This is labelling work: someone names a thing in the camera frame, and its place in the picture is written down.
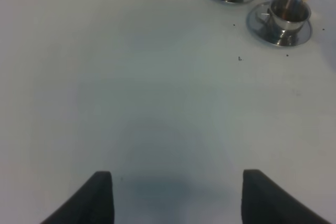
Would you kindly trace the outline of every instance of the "metal cup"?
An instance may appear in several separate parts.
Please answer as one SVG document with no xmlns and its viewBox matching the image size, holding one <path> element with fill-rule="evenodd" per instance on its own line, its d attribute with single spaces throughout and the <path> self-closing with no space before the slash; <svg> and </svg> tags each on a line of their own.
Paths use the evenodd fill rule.
<svg viewBox="0 0 336 224">
<path fill-rule="evenodd" d="M 297 34 L 311 15 L 309 6 L 302 0 L 272 0 L 268 11 L 267 24 L 280 38 Z"/>
</svg>

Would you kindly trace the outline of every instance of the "coffee cup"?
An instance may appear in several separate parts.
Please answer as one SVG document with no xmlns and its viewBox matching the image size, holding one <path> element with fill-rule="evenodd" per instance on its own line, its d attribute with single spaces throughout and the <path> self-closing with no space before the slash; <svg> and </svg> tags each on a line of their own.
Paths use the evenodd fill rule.
<svg viewBox="0 0 336 224">
<path fill-rule="evenodd" d="M 272 0 L 269 4 L 267 18 L 258 20 L 267 25 L 273 35 L 282 38 L 297 34 L 306 21 L 311 10 L 302 0 Z"/>
</svg>

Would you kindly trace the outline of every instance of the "black object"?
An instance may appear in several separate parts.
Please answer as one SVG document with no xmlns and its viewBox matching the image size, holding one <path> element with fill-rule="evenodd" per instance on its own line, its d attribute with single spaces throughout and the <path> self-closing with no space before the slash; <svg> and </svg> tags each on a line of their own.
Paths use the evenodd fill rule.
<svg viewBox="0 0 336 224">
<path fill-rule="evenodd" d="M 243 224 L 330 224 L 259 170 L 245 170 Z"/>
<path fill-rule="evenodd" d="M 96 172 L 58 210 L 41 224 L 113 224 L 112 177 Z"/>
</svg>

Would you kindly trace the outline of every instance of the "tabletop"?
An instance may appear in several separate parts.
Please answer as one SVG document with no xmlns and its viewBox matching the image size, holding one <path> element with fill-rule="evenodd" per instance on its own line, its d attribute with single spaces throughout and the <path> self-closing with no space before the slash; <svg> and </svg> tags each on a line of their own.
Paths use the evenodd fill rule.
<svg viewBox="0 0 336 224">
<path fill-rule="evenodd" d="M 249 33 L 264 1 L 0 0 L 2 222 L 109 170 L 116 223 L 241 223 L 253 168 L 336 223 L 335 0 L 297 48 Z"/>
</svg>

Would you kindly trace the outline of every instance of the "white surface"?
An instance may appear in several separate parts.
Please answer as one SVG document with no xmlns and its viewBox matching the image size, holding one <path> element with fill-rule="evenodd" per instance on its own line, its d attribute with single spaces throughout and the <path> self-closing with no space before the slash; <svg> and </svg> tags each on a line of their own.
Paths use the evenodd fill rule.
<svg viewBox="0 0 336 224">
<path fill-rule="evenodd" d="M 0 0 L 1 223 L 97 170 L 117 224 L 241 223 L 247 168 L 336 222 L 335 0 L 295 49 L 248 33 L 263 1 Z"/>
</svg>

